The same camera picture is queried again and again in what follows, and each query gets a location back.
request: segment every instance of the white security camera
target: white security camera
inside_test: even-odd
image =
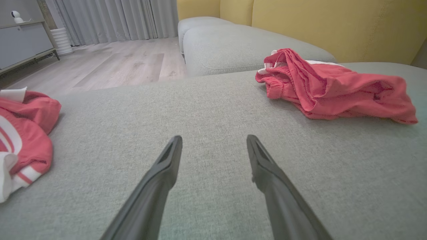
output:
[[[10,15],[12,15],[12,17],[15,18],[15,23],[23,23],[24,22],[24,20],[22,20],[22,18],[21,18],[21,14],[19,14],[19,12],[12,11],[10,13]]]

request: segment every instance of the gray cabinet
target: gray cabinet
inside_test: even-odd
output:
[[[56,44],[44,24],[43,21],[0,28],[0,72],[55,50]]]

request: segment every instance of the sofa seat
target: sofa seat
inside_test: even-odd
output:
[[[57,98],[52,167],[0,204],[1,239],[99,239],[174,135],[183,138],[181,163],[159,239],[273,239],[264,195],[251,181],[248,134],[334,239],[425,239],[427,70],[344,65],[404,77],[419,123],[311,120],[268,99],[256,71]]]
[[[306,60],[336,62],[319,47],[245,25],[194,27],[184,36],[188,76],[259,70],[264,58],[281,48],[292,48]]]
[[[223,24],[234,24],[230,21],[223,20],[221,18],[214,17],[195,17],[187,18],[179,21],[178,23],[178,38],[179,38],[179,48],[181,49],[181,54],[184,54],[183,39],[185,33],[191,28],[198,26],[212,26],[212,25],[223,25]]]

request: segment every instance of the white fabric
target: white fabric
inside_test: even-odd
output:
[[[271,52],[271,55],[274,55],[274,54],[276,54],[277,53],[277,50],[273,50],[272,52]],[[324,62],[324,61],[315,61],[315,60],[305,60],[306,62],[308,62],[309,64],[325,64],[325,65],[335,65],[335,66],[341,66],[341,67],[344,67],[344,66],[342,66],[342,65],[339,65],[339,64],[337,64],[337,63],[333,63],[333,62]],[[286,62],[276,62],[275,64],[274,64],[274,67],[283,67],[283,66],[287,66],[287,63]],[[260,69],[260,70],[258,70],[258,73],[259,74],[261,74],[261,75],[266,75],[266,74],[269,74],[267,71],[266,71],[266,69],[267,68],[272,68],[272,65],[270,64],[270,63],[264,63],[264,68],[263,69]]]
[[[20,178],[17,174],[12,176],[12,192],[20,189],[21,187],[28,187],[29,183]]]
[[[34,168],[31,165],[25,166],[20,171],[22,174],[24,174],[29,180],[35,181],[38,179],[38,177],[41,176],[41,173],[34,170]]]
[[[26,87],[22,89],[0,90],[0,97],[16,102],[23,102],[25,98]]]
[[[13,183],[9,171],[17,162],[17,155],[0,152],[0,203],[6,201],[13,192]]]
[[[0,128],[6,136],[0,133],[0,140],[8,148],[9,152],[18,154],[22,149],[22,139],[15,127],[3,116],[0,115]]]

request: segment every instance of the yellow sofa backrest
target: yellow sofa backrest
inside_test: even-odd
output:
[[[194,17],[219,18],[220,0],[176,0],[178,19]]]
[[[411,64],[427,36],[427,1],[254,0],[252,26],[316,45],[338,62]]]
[[[221,0],[220,16],[236,24],[252,24],[254,0]]]

